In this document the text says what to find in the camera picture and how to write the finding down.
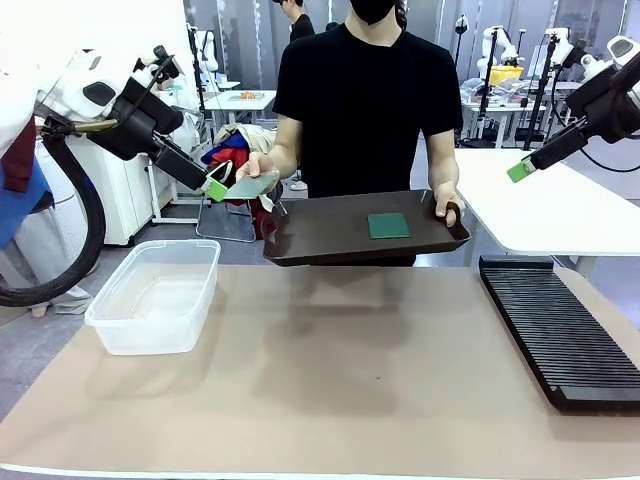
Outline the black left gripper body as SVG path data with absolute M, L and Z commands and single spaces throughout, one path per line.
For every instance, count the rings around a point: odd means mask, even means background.
M 169 138 L 183 124 L 183 114 L 135 78 L 128 79 L 107 119 L 115 120 L 116 125 L 102 131 L 105 150 L 125 161 L 145 154 L 156 167 L 191 190 L 204 185 L 206 168 Z

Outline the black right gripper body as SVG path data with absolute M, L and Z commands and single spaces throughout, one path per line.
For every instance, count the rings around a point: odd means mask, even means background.
M 529 155 L 536 170 L 545 170 L 584 148 L 592 137 L 609 144 L 639 130 L 638 67 L 607 67 L 565 101 L 577 121 Z

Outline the person's left hand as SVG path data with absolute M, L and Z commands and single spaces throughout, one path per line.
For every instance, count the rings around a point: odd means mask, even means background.
M 462 219 L 466 208 L 453 181 L 446 181 L 433 189 L 435 214 L 447 227 L 452 227 Z

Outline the person's right hand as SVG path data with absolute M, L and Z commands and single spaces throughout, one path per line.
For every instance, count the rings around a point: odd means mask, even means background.
M 263 175 L 274 175 L 279 178 L 280 172 L 267 154 L 252 152 L 249 154 L 248 160 L 237 170 L 236 180 L 239 181 L 244 177 L 257 178 Z

